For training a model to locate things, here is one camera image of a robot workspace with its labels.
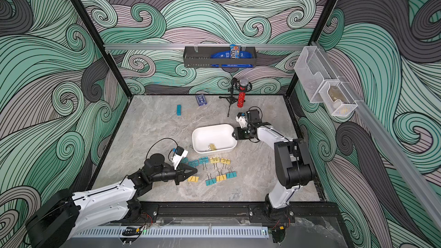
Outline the teal binder clip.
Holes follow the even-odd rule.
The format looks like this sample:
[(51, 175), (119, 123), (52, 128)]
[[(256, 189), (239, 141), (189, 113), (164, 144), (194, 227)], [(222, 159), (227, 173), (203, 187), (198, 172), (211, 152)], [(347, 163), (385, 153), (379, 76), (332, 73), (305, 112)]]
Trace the teal binder clip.
[(187, 157), (184, 157), (184, 158), (182, 158), (181, 163), (188, 164), (189, 163), (189, 159)]
[(208, 176), (208, 179), (205, 181), (206, 186), (212, 186), (217, 183), (216, 178), (212, 178), (211, 176)]
[(189, 162), (188, 162), (188, 165), (191, 166), (191, 167), (196, 168), (197, 166), (200, 165), (200, 164), (199, 164), (199, 160), (189, 161)]
[(201, 157), (199, 158), (199, 165), (202, 166), (202, 169), (204, 171), (206, 171), (208, 169), (208, 165), (209, 164), (209, 158), (208, 157)]
[(237, 177), (237, 172), (230, 166), (227, 169), (226, 179), (232, 179)]

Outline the yellow binder clip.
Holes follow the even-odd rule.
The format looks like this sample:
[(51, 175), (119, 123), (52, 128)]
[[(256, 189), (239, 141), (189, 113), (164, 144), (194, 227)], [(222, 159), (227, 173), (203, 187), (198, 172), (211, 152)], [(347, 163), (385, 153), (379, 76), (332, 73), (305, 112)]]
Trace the yellow binder clip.
[(222, 169), (227, 169), (231, 164), (231, 159), (221, 158), (220, 163), (222, 164)]
[(216, 176), (216, 182), (227, 180), (227, 176), (222, 173), (222, 171), (218, 171), (218, 174)]
[(209, 144), (208, 148), (209, 148), (209, 151), (216, 151), (217, 150), (217, 148), (214, 144)]
[(212, 157), (209, 158), (210, 164), (213, 165), (214, 169), (218, 169), (218, 164), (221, 162), (221, 159), (219, 157)]
[(197, 183), (199, 181), (199, 177), (198, 176), (190, 176), (187, 179), (188, 182), (192, 182), (192, 183)]

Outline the white plastic storage box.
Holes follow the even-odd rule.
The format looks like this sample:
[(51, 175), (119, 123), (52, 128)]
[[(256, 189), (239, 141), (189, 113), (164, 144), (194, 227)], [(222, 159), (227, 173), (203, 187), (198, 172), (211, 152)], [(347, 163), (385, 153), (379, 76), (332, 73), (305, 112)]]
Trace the white plastic storage box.
[[(199, 127), (192, 133), (192, 147), (200, 156), (230, 152), (238, 143), (233, 131), (234, 127), (229, 124)], [(217, 150), (209, 151), (209, 144), (214, 144)]]

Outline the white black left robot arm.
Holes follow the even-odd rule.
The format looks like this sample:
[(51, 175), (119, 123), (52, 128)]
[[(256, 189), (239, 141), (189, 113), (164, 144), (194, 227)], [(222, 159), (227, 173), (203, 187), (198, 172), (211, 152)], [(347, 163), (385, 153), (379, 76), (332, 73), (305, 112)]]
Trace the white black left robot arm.
[(182, 162), (187, 151), (173, 151), (172, 164), (155, 153), (142, 168), (121, 181), (89, 191), (62, 189), (52, 195), (25, 223), (26, 235), (33, 248), (59, 248), (73, 236), (119, 220), (135, 222), (141, 217), (139, 197), (153, 188), (155, 182), (173, 181), (179, 185), (197, 173)]

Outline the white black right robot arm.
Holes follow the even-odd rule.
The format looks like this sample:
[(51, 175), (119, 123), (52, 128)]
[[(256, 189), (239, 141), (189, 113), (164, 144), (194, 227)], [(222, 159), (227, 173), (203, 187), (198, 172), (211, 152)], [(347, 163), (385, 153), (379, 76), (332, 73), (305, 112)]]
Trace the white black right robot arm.
[(252, 140), (267, 144), (274, 151), (277, 183), (265, 198), (268, 216), (287, 210), (294, 193), (315, 177), (312, 159), (307, 145), (301, 138), (290, 138), (263, 122), (258, 109), (238, 113), (235, 120), (239, 127), (232, 136), (236, 140)]

